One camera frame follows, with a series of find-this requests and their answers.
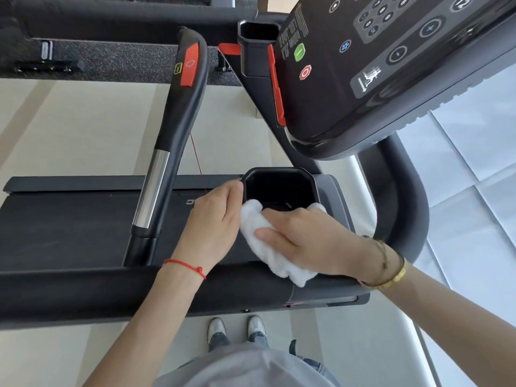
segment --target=silver metal grip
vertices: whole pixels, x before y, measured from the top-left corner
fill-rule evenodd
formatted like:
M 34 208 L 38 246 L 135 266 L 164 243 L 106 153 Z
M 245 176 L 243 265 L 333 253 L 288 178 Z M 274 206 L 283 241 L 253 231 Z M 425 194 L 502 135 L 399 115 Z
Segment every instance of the silver metal grip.
M 151 225 L 152 214 L 156 207 L 159 189 L 163 182 L 164 171 L 168 163 L 170 152 L 161 149 L 154 149 L 151 164 L 145 177 L 144 187 L 141 190 L 138 208 L 132 224 L 149 228 Z

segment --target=exercise machine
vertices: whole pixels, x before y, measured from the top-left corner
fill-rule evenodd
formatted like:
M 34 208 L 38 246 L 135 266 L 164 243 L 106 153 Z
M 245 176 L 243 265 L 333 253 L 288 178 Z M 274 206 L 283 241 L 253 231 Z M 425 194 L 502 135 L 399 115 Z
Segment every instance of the exercise machine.
M 293 166 L 313 177 L 329 214 L 352 231 L 338 182 L 315 159 L 358 154 L 377 209 L 375 237 L 411 262 L 429 209 L 395 131 L 516 54 L 516 0 L 300 0 L 289 15 L 106 0 L 3 5 L 31 38 L 178 45 L 146 177 L 14 177 L 5 185 L 4 328 L 130 318 L 177 244 L 191 202 L 205 187 L 241 176 L 204 176 L 204 185 L 199 176 L 177 176 L 206 87 L 209 46 L 218 47 Z M 276 277 L 239 235 L 188 316 L 367 300 L 348 277 L 319 274 L 304 288 Z

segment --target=yellow wristband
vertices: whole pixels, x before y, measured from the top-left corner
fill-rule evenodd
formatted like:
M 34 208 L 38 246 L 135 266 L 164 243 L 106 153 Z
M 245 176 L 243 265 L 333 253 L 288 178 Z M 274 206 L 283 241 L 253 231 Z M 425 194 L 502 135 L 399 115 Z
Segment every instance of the yellow wristband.
M 402 279 L 403 276 L 405 275 L 405 273 L 407 272 L 407 268 L 405 267 L 405 262 L 407 260 L 404 257 L 402 257 L 401 255 L 399 255 L 399 257 L 402 260 L 402 268 L 399 271 L 399 273 L 394 276 L 394 278 L 392 278 L 392 279 L 388 280 L 387 282 L 384 282 L 383 284 L 380 284 L 380 285 L 370 285 L 365 282 L 361 282 L 361 281 L 359 281 L 359 282 L 363 286 L 365 286 L 366 288 L 369 288 L 369 289 L 387 289 L 387 288 L 389 288 L 392 284 L 394 284 L 394 283 L 398 282 L 400 279 Z

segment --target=gray shirt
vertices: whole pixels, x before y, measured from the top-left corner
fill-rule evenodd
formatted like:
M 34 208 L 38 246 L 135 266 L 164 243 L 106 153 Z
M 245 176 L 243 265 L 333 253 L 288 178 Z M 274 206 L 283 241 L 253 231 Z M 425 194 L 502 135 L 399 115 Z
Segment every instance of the gray shirt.
M 333 387 L 299 358 L 251 343 L 219 348 L 159 377 L 154 387 Z

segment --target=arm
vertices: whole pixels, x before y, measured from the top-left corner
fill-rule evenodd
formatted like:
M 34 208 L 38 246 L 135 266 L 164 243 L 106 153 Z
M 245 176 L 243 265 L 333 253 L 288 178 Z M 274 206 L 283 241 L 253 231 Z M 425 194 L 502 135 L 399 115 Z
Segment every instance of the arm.
M 242 191 L 242 183 L 233 181 L 197 199 L 172 258 L 209 273 L 235 242 Z M 202 282 L 184 266 L 163 266 L 145 301 L 84 387 L 151 386 Z
M 326 274 L 354 277 L 378 285 L 401 269 L 398 255 L 386 247 L 390 266 L 383 269 L 378 243 L 351 233 L 318 209 L 263 215 L 277 229 L 256 236 L 296 265 Z M 406 263 L 403 278 L 384 295 L 425 330 L 479 387 L 516 382 L 516 328 L 451 291 Z

